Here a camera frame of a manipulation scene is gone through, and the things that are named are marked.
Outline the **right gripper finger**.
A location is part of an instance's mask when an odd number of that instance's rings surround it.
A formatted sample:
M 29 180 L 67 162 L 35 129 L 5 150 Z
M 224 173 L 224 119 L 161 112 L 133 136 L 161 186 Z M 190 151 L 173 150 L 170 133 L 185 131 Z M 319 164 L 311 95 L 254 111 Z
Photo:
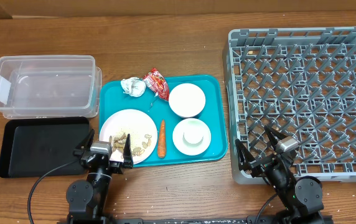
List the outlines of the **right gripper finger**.
M 274 151 L 276 149 L 276 145 L 277 145 L 278 141 L 288 137 L 288 135 L 285 135 L 283 133 L 278 132 L 277 130 L 275 130 L 271 126 L 265 126 L 264 130 L 265 130 L 265 133 L 268 136 L 269 142 L 270 142 L 272 148 L 274 149 Z
M 235 146 L 238 153 L 238 167 L 240 170 L 248 171 L 252 170 L 251 163 L 255 160 L 251 152 L 245 147 L 245 145 L 239 140 L 235 140 Z

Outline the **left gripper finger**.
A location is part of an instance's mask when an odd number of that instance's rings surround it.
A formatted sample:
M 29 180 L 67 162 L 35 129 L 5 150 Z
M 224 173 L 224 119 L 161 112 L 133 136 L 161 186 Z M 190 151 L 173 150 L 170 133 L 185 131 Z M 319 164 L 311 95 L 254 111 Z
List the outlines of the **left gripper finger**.
M 123 167 L 125 169 L 133 168 L 133 157 L 131 154 L 130 134 L 127 135 L 125 145 L 123 148 Z
M 95 130 L 91 129 L 87 136 L 75 147 L 73 150 L 74 156 L 82 156 L 84 152 L 89 151 L 93 143 L 93 138 L 95 135 Z

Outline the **pink plate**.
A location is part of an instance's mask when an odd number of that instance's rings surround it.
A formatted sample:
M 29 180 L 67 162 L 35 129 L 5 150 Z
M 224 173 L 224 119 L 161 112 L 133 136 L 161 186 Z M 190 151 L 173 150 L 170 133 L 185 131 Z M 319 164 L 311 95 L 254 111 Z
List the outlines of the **pink plate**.
M 111 115 L 102 125 L 99 140 L 112 145 L 111 161 L 123 161 L 123 149 L 130 140 L 133 163 L 147 159 L 156 148 L 158 131 L 154 121 L 144 112 L 121 110 Z

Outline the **orange carrot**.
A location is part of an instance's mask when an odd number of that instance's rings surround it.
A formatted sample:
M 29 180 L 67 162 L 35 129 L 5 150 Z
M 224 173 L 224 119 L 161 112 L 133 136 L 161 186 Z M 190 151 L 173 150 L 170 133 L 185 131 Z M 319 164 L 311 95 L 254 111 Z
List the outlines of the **orange carrot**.
M 166 123 L 164 120 L 161 121 L 160 125 L 157 155 L 161 159 L 165 158 L 166 156 Z

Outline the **white cup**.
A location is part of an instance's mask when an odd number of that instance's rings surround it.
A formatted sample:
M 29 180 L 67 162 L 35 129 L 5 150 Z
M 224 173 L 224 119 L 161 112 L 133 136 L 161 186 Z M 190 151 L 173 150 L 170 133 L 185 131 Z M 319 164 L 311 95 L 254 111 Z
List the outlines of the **white cup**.
M 199 144 L 203 140 L 204 134 L 200 128 L 187 128 L 184 130 L 184 140 L 188 144 Z

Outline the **white bowl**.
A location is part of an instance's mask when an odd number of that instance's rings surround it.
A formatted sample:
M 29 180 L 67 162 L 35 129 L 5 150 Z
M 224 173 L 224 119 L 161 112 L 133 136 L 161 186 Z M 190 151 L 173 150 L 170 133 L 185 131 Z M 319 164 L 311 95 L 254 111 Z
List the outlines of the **white bowl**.
M 194 127 L 200 128 L 203 131 L 203 140 L 199 144 L 188 144 L 184 140 L 184 130 Z M 175 147 L 187 156 L 197 156 L 205 152 L 211 143 L 211 138 L 212 135 L 208 126 L 196 118 L 187 118 L 180 121 L 172 133 L 172 140 Z

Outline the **white napkin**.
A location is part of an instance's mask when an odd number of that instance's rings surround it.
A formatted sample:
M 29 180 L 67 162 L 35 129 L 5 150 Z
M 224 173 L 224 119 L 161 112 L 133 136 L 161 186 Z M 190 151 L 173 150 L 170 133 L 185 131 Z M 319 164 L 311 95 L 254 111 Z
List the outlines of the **white napkin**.
M 136 98 L 142 96 L 147 87 L 145 82 L 138 77 L 122 79 L 120 83 L 124 94 Z

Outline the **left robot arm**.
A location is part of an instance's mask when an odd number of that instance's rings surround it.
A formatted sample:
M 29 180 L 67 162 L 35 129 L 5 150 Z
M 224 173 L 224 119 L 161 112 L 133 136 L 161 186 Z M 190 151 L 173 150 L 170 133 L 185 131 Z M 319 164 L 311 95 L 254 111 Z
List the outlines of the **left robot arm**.
M 66 200 L 69 204 L 67 223 L 113 223 L 113 219 L 104 213 L 104 207 L 113 174 L 122 174 L 124 169 L 133 168 L 131 153 L 131 136 L 126 135 L 123 144 L 123 161 L 110 160 L 112 145 L 110 142 L 94 141 L 95 130 L 73 150 L 76 157 L 72 162 L 58 166 L 39 177 L 32 186 L 27 199 L 27 214 L 31 224 L 34 223 L 31 211 L 31 200 L 40 181 L 51 173 L 74 163 L 79 163 L 88 170 L 85 180 L 76 180 L 68 186 Z

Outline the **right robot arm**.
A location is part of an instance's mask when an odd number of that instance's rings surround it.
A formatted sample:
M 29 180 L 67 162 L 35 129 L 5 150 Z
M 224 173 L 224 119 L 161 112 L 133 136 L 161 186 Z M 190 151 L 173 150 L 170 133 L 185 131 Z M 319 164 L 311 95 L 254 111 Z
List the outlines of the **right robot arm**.
M 274 152 L 256 160 L 250 150 L 239 140 L 235 140 L 238 151 L 238 168 L 249 171 L 250 175 L 261 177 L 275 191 L 260 208 L 253 223 L 327 223 L 331 218 L 324 218 L 321 181 L 312 176 L 296 179 L 290 171 L 299 148 L 299 142 L 292 136 L 285 135 L 270 126 L 264 127 Z M 274 216 L 263 216 L 266 206 L 278 197 L 285 209 Z

